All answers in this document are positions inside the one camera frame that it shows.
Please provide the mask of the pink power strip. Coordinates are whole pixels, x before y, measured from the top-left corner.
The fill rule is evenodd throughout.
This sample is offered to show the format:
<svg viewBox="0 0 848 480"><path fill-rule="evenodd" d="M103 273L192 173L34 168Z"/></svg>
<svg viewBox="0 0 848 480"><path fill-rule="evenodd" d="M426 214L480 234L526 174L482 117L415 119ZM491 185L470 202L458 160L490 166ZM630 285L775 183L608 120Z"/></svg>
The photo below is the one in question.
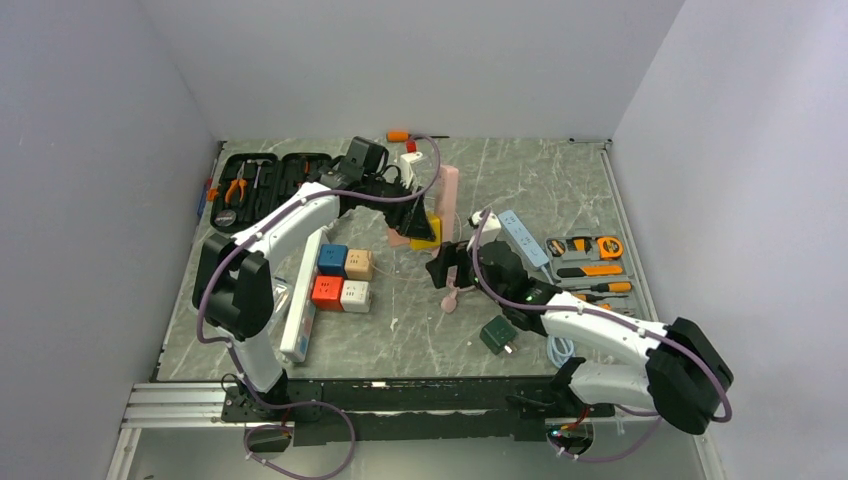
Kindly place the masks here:
<svg viewBox="0 0 848 480"><path fill-rule="evenodd" d="M435 210L428 214L428 219L437 234L435 240L411 240L398 235L392 229L388 229L388 245L392 248L408 246L411 250L434 251L443 242L450 241L454 234L458 186L459 170L451 165L441 166L436 182Z"/></svg>

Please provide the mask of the light blue power strip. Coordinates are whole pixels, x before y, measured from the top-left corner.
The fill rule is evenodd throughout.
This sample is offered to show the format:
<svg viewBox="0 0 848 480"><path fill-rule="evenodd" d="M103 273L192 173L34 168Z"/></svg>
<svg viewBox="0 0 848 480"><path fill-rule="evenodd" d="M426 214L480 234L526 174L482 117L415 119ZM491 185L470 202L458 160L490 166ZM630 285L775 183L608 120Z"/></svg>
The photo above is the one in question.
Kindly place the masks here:
<svg viewBox="0 0 848 480"><path fill-rule="evenodd" d="M548 256L539 242L527 229L513 210L506 210L497 215L502 232L506 235L513 249L519 254L526 268L542 270L549 264Z"/></svg>

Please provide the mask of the wooden beige cube adapter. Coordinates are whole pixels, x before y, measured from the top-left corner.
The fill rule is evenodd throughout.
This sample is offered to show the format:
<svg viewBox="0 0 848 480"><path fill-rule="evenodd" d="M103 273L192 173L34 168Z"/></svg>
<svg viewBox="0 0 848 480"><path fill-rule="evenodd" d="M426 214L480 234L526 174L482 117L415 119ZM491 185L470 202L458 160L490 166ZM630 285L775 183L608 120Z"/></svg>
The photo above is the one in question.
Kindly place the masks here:
<svg viewBox="0 0 848 480"><path fill-rule="evenodd" d="M347 279L370 282L375 271L373 252L366 249L349 249L344 271Z"/></svg>

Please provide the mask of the dark green cube adapter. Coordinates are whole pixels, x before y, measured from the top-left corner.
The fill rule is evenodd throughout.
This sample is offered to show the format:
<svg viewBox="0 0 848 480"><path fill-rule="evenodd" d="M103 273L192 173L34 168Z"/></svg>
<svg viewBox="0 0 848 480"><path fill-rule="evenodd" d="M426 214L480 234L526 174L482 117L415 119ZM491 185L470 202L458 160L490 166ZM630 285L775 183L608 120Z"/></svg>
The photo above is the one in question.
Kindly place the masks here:
<svg viewBox="0 0 848 480"><path fill-rule="evenodd" d="M493 317L480 330L479 338L493 355L512 354L518 332L511 322L501 315Z"/></svg>

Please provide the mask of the blue cube adapter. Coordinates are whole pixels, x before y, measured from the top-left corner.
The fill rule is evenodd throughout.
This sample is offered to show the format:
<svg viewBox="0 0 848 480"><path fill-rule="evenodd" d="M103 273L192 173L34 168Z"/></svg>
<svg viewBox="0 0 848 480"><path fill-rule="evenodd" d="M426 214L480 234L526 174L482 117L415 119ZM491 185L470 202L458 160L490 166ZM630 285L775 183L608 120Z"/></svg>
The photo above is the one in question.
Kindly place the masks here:
<svg viewBox="0 0 848 480"><path fill-rule="evenodd" d="M323 276L346 278L346 261L348 247L340 244L322 244L320 246L316 266Z"/></svg>

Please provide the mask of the white cube adapter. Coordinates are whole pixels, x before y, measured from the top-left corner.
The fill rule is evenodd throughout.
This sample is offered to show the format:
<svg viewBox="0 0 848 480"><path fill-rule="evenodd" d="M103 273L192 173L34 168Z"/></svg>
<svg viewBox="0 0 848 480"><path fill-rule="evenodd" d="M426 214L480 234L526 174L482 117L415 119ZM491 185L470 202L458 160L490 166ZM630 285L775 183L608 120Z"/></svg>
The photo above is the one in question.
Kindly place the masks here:
<svg viewBox="0 0 848 480"><path fill-rule="evenodd" d="M345 312L368 313L372 303L370 283L346 279L343 282L340 303Z"/></svg>

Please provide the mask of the red cube adapter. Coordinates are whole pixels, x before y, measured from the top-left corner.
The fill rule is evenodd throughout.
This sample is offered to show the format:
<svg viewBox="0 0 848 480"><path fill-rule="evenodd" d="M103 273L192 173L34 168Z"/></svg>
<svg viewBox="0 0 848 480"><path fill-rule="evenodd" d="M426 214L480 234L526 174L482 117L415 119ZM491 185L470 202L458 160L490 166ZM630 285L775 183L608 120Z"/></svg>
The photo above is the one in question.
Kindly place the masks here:
<svg viewBox="0 0 848 480"><path fill-rule="evenodd" d="M315 307L324 311L343 311L341 296L345 279L340 276L315 277L310 299Z"/></svg>

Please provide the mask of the grey tool case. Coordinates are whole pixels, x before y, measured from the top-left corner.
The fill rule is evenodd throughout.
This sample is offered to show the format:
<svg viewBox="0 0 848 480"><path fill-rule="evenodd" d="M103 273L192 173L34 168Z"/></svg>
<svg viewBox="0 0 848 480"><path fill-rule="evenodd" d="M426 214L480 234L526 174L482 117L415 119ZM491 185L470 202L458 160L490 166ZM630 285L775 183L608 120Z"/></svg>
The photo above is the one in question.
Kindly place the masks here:
<svg viewBox="0 0 848 480"><path fill-rule="evenodd" d="M590 230L574 235L548 237L543 246L549 257L554 282L580 300L616 313L639 312L634 267L625 249L621 258L601 260L596 244L600 236Z"/></svg>

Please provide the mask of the clear plastic screw box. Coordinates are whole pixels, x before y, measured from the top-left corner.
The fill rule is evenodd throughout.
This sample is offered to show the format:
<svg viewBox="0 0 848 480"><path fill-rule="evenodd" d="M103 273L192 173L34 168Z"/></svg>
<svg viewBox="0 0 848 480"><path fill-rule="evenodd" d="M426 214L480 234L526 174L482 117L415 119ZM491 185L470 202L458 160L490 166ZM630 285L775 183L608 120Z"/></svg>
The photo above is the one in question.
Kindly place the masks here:
<svg viewBox="0 0 848 480"><path fill-rule="evenodd" d="M280 319L284 319L287 315L291 302L293 286L285 279L278 276L274 276L271 279L271 286L273 308L270 319L272 321L278 321Z"/></svg>

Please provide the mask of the white power strip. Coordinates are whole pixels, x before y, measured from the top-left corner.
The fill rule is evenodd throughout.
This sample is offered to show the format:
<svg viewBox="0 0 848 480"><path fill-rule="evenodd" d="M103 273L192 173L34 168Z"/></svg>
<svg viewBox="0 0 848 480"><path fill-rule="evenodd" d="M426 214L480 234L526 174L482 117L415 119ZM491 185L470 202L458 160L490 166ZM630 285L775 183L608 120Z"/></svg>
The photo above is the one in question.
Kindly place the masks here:
<svg viewBox="0 0 848 480"><path fill-rule="evenodd" d="M280 344L280 352L289 363L302 363L306 359L316 313L311 294L319 272L320 250L328 243L329 230L324 226L313 232L304 247Z"/></svg>

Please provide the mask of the black tool case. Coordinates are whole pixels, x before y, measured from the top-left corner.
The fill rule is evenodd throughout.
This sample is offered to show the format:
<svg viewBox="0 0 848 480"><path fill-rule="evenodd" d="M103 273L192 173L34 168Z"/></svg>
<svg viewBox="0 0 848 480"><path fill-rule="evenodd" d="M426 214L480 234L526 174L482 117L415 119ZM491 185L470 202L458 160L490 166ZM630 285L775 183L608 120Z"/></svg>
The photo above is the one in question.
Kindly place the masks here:
<svg viewBox="0 0 848 480"><path fill-rule="evenodd" d="M216 186L207 194L210 225L236 233L262 220L291 198L308 177L332 157L325 153L238 153L224 163Z"/></svg>

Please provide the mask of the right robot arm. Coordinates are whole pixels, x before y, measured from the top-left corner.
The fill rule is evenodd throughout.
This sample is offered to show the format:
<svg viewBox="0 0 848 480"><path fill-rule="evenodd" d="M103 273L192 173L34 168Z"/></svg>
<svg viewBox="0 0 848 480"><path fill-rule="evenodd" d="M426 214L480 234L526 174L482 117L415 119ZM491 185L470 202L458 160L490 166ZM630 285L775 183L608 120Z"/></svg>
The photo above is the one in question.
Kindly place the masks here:
<svg viewBox="0 0 848 480"><path fill-rule="evenodd" d="M689 319L642 320L581 300L530 276L503 241L480 248L447 242L425 268L436 288L446 287L454 272L460 287L483 291L519 330L573 340L614 358L612 365L599 365L573 357L559 367L550 392L564 415L595 404L637 407L692 435L732 417L727 392L733 374Z"/></svg>

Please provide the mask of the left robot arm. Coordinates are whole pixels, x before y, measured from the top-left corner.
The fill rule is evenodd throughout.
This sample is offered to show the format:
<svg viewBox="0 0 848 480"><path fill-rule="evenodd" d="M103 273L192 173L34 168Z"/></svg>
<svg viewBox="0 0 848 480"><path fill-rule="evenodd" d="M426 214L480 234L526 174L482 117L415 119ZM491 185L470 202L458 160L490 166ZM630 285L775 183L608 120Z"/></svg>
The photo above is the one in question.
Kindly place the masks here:
<svg viewBox="0 0 848 480"><path fill-rule="evenodd" d="M387 149L353 138L345 154L307 176L297 192L253 226L214 234L202 245L192 302L202 344L222 342L248 389L248 407L264 420L287 406L287 376L269 338L275 307L272 276L308 237L344 213L363 207L388 227L416 240L433 237L424 200L434 179L420 185L401 174L387 179Z"/></svg>

